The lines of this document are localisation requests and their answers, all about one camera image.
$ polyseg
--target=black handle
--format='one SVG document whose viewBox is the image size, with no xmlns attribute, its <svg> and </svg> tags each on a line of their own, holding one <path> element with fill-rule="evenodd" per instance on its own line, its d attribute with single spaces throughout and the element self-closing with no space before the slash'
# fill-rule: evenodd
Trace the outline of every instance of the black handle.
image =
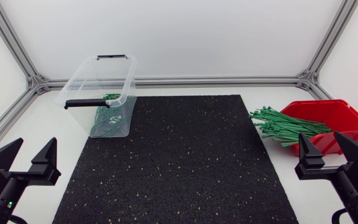
<svg viewBox="0 0 358 224">
<path fill-rule="evenodd" d="M 86 99 L 86 100 L 67 100 L 65 109 L 69 107 L 77 107 L 77 106 L 106 106 L 110 108 L 110 106 L 106 103 L 105 99 Z"/>
<path fill-rule="evenodd" d="M 98 55 L 98 58 L 96 58 L 97 60 L 101 59 L 101 58 L 126 58 L 128 59 L 128 57 L 126 57 L 126 55 Z"/>
</svg>

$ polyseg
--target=black cable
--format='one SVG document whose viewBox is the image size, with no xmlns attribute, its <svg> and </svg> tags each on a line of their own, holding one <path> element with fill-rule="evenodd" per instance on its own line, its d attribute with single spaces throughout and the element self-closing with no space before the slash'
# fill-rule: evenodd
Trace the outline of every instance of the black cable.
<svg viewBox="0 0 358 224">
<path fill-rule="evenodd" d="M 331 219 L 332 223 L 339 224 L 339 217 L 345 212 L 347 212 L 345 208 L 336 211 L 333 215 L 333 218 Z"/>
<path fill-rule="evenodd" d="M 17 217 L 15 215 L 11 215 L 9 220 L 16 224 L 27 224 L 27 222 L 24 219 L 22 219 L 21 217 Z"/>
</svg>

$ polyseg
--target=black rubber mat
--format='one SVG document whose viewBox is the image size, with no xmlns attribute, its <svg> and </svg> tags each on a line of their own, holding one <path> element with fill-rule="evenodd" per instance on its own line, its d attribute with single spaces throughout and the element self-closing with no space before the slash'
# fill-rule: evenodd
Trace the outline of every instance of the black rubber mat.
<svg viewBox="0 0 358 224">
<path fill-rule="evenodd" d="M 54 223 L 298 222 L 231 95 L 138 97 L 128 137 L 88 139 Z"/>
</svg>

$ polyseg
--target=bundle of green cable ties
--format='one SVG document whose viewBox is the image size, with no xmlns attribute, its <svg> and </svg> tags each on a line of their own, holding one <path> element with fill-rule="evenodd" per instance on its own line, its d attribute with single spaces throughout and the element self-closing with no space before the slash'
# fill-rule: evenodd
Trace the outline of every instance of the bundle of green cable ties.
<svg viewBox="0 0 358 224">
<path fill-rule="evenodd" d="M 298 144 L 299 133 L 303 133 L 306 137 L 311 138 L 317 134 L 330 133 L 332 131 L 325 123 L 293 118 L 271 107 L 266 108 L 266 106 L 261 110 L 251 112 L 249 118 L 265 121 L 264 123 L 254 123 L 254 126 L 259 126 L 262 133 L 267 134 L 262 136 L 263 138 L 272 137 L 273 140 L 282 141 L 282 146 Z"/>
<path fill-rule="evenodd" d="M 103 96 L 104 100 L 115 100 L 121 94 L 111 93 Z M 110 134 L 119 129 L 119 123 L 122 121 L 121 116 L 117 116 L 119 108 L 107 108 L 100 106 L 96 110 L 94 125 L 91 129 L 91 135 L 96 138 L 108 137 Z"/>
</svg>

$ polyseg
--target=red plastic tray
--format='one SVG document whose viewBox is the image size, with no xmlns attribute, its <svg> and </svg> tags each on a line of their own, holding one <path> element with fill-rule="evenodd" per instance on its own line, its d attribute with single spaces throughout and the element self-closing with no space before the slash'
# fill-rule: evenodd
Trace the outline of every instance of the red plastic tray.
<svg viewBox="0 0 358 224">
<path fill-rule="evenodd" d="M 326 123 L 333 132 L 338 131 L 358 140 L 358 112 L 343 100 L 295 101 L 281 113 L 294 118 Z M 329 153 L 342 154 L 333 132 L 318 134 L 310 139 L 324 156 Z M 294 155 L 299 156 L 299 144 L 291 148 Z"/>
</svg>

